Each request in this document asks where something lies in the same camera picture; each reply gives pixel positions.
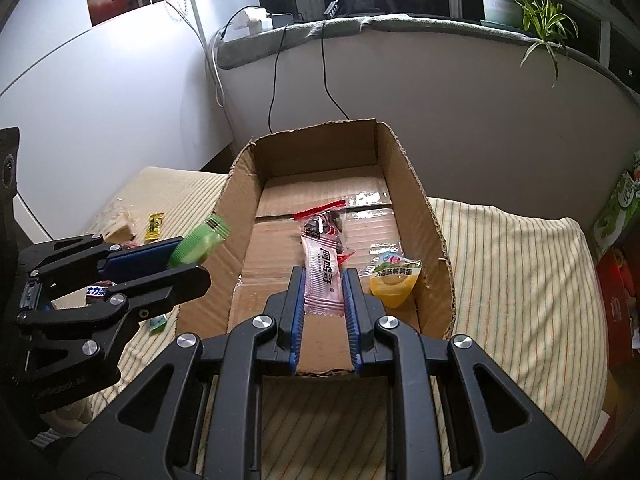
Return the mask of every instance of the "gray fabric sill cover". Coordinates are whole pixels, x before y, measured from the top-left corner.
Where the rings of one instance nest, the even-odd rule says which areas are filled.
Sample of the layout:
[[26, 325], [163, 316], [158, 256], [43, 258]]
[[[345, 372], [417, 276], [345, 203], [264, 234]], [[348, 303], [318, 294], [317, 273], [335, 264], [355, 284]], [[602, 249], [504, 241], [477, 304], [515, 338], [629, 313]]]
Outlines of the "gray fabric sill cover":
[[[324, 26], [325, 38], [341, 38], [343, 36], [354, 36], [363, 30], [379, 30], [383, 32], [439, 32], [441, 34], [460, 34], [462, 36], [473, 36], [484, 40], [503, 41], [522, 46], [528, 46], [534, 42], [530, 38], [519, 32], [501, 30], [500, 28], [484, 27], [474, 23], [456, 22], [452, 20], [438, 20], [434, 18], [413, 18], [407, 14], [386, 14], [384, 16], [362, 16], [357, 18], [335, 18], [327, 20]], [[230, 70], [248, 63], [257, 61], [264, 57], [272, 56], [278, 51], [280, 40], [282, 39], [282, 28], [276, 28], [239, 38], [238, 40], [222, 43], [218, 40], [218, 35], [214, 37], [215, 44], [210, 47], [217, 48], [217, 64], [222, 70]], [[311, 40], [318, 40], [322, 31], [322, 22], [298, 23], [289, 25], [282, 44], [282, 50], [289, 50]], [[625, 94], [640, 107], [633, 94], [625, 84], [620, 81], [612, 72], [604, 68], [596, 60], [578, 52], [575, 49], [567, 48], [569, 57], [599, 72], [618, 85]]]

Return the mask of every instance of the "green flower pot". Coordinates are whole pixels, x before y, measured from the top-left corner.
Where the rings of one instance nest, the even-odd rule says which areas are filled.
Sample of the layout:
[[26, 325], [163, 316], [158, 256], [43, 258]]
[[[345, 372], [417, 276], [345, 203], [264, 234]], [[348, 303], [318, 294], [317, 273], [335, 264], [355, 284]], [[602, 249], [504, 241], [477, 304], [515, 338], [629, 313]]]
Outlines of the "green flower pot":
[[482, 0], [485, 20], [522, 29], [523, 10], [516, 1]]

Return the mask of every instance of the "yellow candy wrapper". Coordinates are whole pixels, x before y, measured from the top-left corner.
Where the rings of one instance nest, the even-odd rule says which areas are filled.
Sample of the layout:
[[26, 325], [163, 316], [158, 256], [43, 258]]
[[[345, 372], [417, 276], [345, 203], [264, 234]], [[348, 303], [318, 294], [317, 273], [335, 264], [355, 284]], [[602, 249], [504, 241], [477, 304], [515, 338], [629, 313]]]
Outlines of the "yellow candy wrapper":
[[387, 308], [398, 308], [411, 293], [421, 270], [420, 260], [393, 251], [382, 253], [369, 278], [371, 293]]
[[164, 219], [164, 213], [153, 213], [149, 215], [149, 227], [146, 228], [145, 242], [153, 242], [160, 237], [160, 229], [162, 227], [162, 220]]

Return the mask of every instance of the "red and clear snack package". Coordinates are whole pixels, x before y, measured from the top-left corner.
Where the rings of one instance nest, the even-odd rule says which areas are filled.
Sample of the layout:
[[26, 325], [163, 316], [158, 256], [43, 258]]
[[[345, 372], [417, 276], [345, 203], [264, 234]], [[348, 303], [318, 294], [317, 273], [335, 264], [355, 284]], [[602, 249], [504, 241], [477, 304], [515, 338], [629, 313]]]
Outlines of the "red and clear snack package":
[[342, 216], [346, 202], [338, 200], [293, 215], [300, 222], [305, 250], [305, 311], [344, 316], [339, 266], [354, 251], [343, 244]]

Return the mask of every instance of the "potted plant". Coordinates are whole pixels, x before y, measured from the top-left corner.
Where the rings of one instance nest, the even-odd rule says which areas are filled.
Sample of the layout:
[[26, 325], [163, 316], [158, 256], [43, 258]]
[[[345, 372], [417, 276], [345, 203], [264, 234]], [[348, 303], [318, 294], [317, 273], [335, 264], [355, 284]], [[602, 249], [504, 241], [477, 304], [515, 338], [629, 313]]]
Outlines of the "potted plant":
[[566, 54], [564, 40], [570, 34], [578, 36], [578, 26], [562, 11], [562, 5], [554, 0], [482, 0], [485, 20], [508, 27], [516, 27], [532, 31], [537, 35], [536, 41], [527, 49], [520, 66], [539, 46], [544, 46], [551, 58], [556, 79], [558, 81], [558, 58], [556, 51]]

